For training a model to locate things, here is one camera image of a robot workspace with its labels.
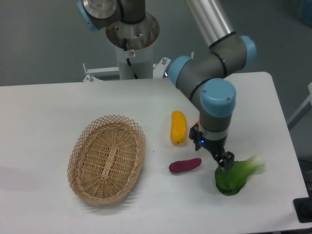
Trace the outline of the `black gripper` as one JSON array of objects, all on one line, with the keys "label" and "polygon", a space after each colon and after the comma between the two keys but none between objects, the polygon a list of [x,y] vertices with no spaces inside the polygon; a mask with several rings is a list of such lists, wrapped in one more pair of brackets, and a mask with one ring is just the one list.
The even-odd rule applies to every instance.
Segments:
[{"label": "black gripper", "polygon": [[197,122],[190,129],[189,139],[193,141],[196,151],[203,147],[211,153],[214,160],[218,163],[218,171],[229,171],[234,166],[234,154],[224,150],[227,139],[226,134],[200,131],[199,122]]}]

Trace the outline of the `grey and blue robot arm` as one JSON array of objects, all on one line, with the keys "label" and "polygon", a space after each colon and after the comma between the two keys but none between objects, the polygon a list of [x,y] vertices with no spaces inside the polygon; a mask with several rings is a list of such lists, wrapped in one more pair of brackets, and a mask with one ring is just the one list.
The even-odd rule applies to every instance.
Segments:
[{"label": "grey and blue robot arm", "polygon": [[[168,62],[168,76],[177,89],[199,110],[199,122],[189,137],[196,149],[205,148],[220,169],[234,165],[234,155],[224,149],[236,91],[225,78],[252,63],[257,54],[248,36],[238,36],[219,1],[188,0],[209,48],[205,59],[181,56]],[[157,20],[146,12],[143,0],[80,0],[78,9],[92,30],[106,30],[115,47],[119,77],[143,79],[153,76],[149,49],[159,36]]]}]

